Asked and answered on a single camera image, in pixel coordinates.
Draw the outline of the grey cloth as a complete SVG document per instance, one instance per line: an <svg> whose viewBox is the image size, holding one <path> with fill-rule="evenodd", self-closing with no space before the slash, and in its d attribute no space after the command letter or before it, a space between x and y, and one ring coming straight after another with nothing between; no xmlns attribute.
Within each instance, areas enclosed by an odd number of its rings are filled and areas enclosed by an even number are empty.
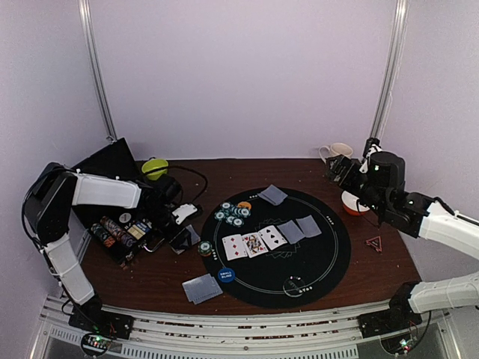
<svg viewBox="0 0 479 359"><path fill-rule="evenodd" d="M190 224L186 227L186 229L189 231L190 233L190 239L189 241L187 242L189 244L189 246L193 246L193 245L196 245L197 243L200 242L201 240L201 237L200 235L196 232L195 228Z"/></svg>

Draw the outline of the stack of poker chips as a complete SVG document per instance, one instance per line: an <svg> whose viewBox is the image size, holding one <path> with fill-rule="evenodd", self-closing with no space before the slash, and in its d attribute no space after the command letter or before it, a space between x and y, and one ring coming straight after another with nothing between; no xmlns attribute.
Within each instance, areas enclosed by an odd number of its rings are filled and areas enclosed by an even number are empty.
<svg viewBox="0 0 479 359"><path fill-rule="evenodd" d="M198 244L198 253L202 257L208 257L213 252L213 245L208 241L201 241Z"/></svg>

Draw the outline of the dealt cards back pile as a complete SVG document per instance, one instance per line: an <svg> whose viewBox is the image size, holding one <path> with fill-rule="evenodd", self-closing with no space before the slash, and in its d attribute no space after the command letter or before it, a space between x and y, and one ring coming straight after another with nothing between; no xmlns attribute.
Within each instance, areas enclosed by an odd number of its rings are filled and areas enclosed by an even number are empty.
<svg viewBox="0 0 479 359"><path fill-rule="evenodd" d="M287 198L287 194L274 185L270 185L258 194L258 197L272 204L279 206Z"/></svg>

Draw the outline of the dealt cards pile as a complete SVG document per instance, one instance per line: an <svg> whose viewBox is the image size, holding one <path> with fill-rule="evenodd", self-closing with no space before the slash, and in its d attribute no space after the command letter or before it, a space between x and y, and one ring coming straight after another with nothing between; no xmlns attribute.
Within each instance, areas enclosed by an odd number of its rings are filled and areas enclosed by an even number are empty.
<svg viewBox="0 0 479 359"><path fill-rule="evenodd" d="M193 304L200 304L223 293L216 279L210 274L185 281L182 287L188 301Z"/></svg>
<svg viewBox="0 0 479 359"><path fill-rule="evenodd" d="M287 198L287 194L274 185L270 185L258 194L258 197L272 204L279 206Z"/></svg>

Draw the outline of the blue green poker chips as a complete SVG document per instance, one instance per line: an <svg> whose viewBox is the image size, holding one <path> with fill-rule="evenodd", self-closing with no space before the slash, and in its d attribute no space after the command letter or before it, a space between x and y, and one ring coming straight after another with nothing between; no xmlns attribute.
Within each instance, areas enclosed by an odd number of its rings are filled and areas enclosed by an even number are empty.
<svg viewBox="0 0 479 359"><path fill-rule="evenodd" d="M224 202L219 206L219 209L214 213L214 218L217 221L223 221L226 224L234 227L242 227L245 220L251 215L251 209L239 208L237 204L231 202Z"/></svg>

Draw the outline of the orange big blind button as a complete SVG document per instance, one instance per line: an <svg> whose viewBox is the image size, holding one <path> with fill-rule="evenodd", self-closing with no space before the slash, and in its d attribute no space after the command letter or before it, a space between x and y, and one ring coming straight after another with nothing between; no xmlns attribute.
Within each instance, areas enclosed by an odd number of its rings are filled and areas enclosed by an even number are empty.
<svg viewBox="0 0 479 359"><path fill-rule="evenodd" d="M251 204L247 201L242 201L237 204L239 208L251 209Z"/></svg>

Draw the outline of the three of diamonds card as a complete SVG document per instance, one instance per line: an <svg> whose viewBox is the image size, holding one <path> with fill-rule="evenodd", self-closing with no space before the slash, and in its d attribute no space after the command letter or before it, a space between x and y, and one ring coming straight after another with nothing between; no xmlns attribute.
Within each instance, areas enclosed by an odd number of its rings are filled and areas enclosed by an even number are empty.
<svg viewBox="0 0 479 359"><path fill-rule="evenodd" d="M228 261L248 256L240 234L223 237L222 244Z"/></svg>

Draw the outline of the three of spades card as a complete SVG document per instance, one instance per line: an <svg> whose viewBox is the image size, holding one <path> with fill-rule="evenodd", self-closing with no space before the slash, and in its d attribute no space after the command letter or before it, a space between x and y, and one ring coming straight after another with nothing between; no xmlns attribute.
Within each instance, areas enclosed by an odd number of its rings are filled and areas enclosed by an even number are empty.
<svg viewBox="0 0 479 359"><path fill-rule="evenodd" d="M264 227L263 229L259 230L258 233L268 249L271 251L284 244L287 244L287 240L274 225Z"/></svg>

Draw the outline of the dealt cards front pile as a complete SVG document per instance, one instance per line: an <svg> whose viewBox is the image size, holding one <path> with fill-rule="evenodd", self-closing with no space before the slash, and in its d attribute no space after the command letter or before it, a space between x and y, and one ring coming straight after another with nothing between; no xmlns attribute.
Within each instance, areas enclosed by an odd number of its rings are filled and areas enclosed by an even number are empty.
<svg viewBox="0 0 479 359"><path fill-rule="evenodd" d="M188 301L193 304L200 304L223 293L216 279L210 274L185 281L182 287Z"/></svg>

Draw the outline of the blue small blind button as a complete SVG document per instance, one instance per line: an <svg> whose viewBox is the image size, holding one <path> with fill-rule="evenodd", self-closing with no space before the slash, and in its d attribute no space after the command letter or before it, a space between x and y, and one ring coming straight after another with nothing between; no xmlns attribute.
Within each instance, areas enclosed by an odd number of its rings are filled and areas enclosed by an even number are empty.
<svg viewBox="0 0 479 359"><path fill-rule="evenodd" d="M222 283L231 283L235 280L235 271L231 268L222 268L219 270L217 274L217 278L222 282Z"/></svg>

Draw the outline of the queen of hearts card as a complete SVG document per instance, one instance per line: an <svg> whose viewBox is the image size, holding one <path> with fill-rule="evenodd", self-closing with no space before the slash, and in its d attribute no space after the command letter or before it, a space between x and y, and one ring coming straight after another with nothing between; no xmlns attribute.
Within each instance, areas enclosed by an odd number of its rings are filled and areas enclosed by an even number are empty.
<svg viewBox="0 0 479 359"><path fill-rule="evenodd" d="M242 241L249 258L257 257L269 251L259 233L247 233L242 236Z"/></svg>

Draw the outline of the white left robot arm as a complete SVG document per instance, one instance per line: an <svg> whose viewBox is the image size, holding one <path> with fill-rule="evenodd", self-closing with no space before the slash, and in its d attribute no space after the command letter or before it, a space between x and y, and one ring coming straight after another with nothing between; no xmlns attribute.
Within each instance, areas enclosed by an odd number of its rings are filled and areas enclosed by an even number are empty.
<svg viewBox="0 0 479 359"><path fill-rule="evenodd" d="M85 276L70 241L70 218L75 207L115 207L146 215L157 230L168 236L202 208L194 202L175 206L166 191L137 177L101 176L50 162L27 190L21 219L27 237L53 268L74 305L81 307L79 321L92 332L102 331L107 315L98 307L100 298Z"/></svg>

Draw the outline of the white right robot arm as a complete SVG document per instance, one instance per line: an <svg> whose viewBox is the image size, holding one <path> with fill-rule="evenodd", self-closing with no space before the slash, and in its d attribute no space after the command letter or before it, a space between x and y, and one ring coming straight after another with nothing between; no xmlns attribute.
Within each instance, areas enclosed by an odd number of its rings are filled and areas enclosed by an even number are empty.
<svg viewBox="0 0 479 359"><path fill-rule="evenodd" d="M440 197L405 189L405 162L390 152L369 155L363 161L344 155L325 159L326 176L357 197L377 216L403 235L430 246L450 248L478 258L478 220L453 210ZM478 305L478 272L456 272L454 277L402 285L389 302L383 322L401 329L412 314Z"/></svg>

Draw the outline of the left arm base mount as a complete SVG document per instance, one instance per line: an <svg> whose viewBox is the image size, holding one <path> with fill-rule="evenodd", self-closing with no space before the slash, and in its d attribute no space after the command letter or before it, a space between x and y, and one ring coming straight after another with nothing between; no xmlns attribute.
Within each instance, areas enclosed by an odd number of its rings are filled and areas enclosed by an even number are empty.
<svg viewBox="0 0 479 359"><path fill-rule="evenodd" d="M100 322L94 324L78 311L68 321L69 326L82 329L85 334L80 339L81 350L89 357L104 355L115 340L128 340L132 331L134 318L125 314L101 311Z"/></svg>

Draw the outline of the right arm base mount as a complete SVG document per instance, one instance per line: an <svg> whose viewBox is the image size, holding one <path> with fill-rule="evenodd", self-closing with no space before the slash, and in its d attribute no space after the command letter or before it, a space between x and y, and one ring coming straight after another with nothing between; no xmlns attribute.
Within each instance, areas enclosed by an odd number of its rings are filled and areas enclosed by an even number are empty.
<svg viewBox="0 0 479 359"><path fill-rule="evenodd" d="M419 334L421 315L398 307L362 314L358 322L363 338L386 336L381 339L382 347L396 357L411 352L425 335Z"/></svg>

